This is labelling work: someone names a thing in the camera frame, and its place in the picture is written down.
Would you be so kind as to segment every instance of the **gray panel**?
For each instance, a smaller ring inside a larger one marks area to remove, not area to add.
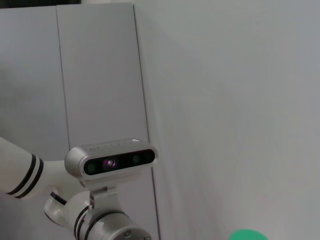
[[[68,152],[56,7],[0,10],[0,136],[44,160]],[[0,195],[0,239],[73,239],[44,215],[46,192]]]
[[[133,5],[57,7],[70,146],[148,140]],[[151,171],[119,188],[126,213],[159,239]]]

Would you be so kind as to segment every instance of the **camera housing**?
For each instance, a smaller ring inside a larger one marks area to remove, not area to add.
[[[64,166],[84,187],[97,190],[129,181],[155,164],[157,158],[157,150],[148,142],[125,139],[74,147]]]

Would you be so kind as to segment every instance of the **green object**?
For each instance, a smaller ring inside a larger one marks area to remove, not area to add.
[[[255,230],[239,229],[230,235],[229,240],[268,240],[268,238]]]

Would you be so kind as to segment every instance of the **white cabinet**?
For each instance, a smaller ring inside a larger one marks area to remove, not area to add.
[[[0,136],[44,160],[81,144],[148,140],[131,3],[2,9],[0,32]],[[49,192],[0,194],[0,239],[73,239],[44,215]],[[158,240],[151,171],[120,186],[119,200]]]

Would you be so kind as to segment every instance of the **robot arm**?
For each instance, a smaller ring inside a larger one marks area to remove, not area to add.
[[[76,240],[151,240],[122,211],[117,185],[138,177],[157,157],[149,143],[126,139],[75,147],[64,161],[43,161],[0,137],[0,191],[26,199],[53,187],[44,212]]]
[[[43,161],[0,137],[0,191],[17,199],[31,198],[48,187],[65,201],[85,191],[61,161]]]

